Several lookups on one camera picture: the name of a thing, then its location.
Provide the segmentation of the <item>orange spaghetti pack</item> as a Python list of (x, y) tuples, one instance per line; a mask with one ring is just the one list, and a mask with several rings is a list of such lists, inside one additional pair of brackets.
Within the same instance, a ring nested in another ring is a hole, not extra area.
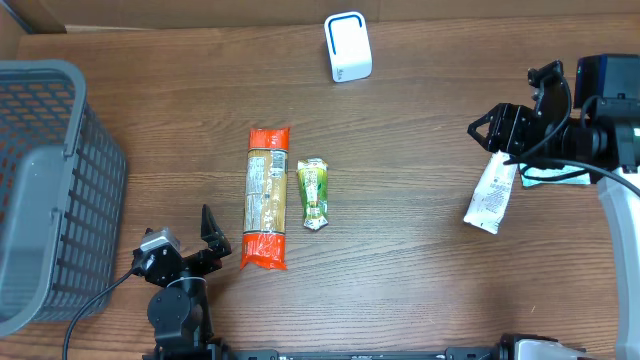
[(253, 128), (247, 153), (241, 265), (285, 270), (290, 129)]

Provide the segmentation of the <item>teal tissue wipes pack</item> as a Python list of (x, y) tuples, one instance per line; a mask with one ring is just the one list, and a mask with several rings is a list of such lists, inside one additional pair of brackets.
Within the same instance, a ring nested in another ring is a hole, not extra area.
[(590, 175), (586, 170), (574, 166), (540, 169), (520, 164), (519, 175), (524, 187), (542, 184), (589, 185), (591, 183)]

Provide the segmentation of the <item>white tube gold cap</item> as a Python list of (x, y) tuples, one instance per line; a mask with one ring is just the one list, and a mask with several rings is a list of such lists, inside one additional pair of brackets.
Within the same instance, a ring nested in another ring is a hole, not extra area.
[(515, 165), (505, 165), (507, 153), (494, 153), (474, 190), (463, 221), (493, 235), (499, 230), (510, 199)]

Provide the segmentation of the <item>green snack pouch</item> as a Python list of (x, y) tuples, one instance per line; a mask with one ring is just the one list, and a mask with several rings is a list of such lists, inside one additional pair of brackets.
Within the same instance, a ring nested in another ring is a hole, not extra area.
[(317, 231), (328, 221), (328, 165), (321, 158), (300, 160), (297, 166), (303, 226)]

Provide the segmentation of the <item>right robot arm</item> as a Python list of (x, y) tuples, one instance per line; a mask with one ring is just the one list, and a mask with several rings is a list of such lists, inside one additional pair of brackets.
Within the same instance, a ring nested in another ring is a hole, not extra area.
[(555, 60), (531, 68), (535, 106), (499, 103), (468, 134), (523, 170), (573, 167), (598, 188), (611, 233), (618, 289), (615, 355), (639, 356), (639, 58), (600, 54), (577, 62), (568, 85)]

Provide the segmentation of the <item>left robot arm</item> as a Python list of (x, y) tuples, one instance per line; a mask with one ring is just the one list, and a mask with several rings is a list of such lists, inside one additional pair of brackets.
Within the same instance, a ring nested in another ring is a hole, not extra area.
[(201, 239), (206, 247), (184, 257), (169, 228), (147, 229), (133, 251), (132, 273), (160, 288), (147, 307), (156, 342), (151, 359), (222, 359), (228, 352), (214, 338), (205, 276), (221, 269), (232, 250), (208, 205), (202, 207)]

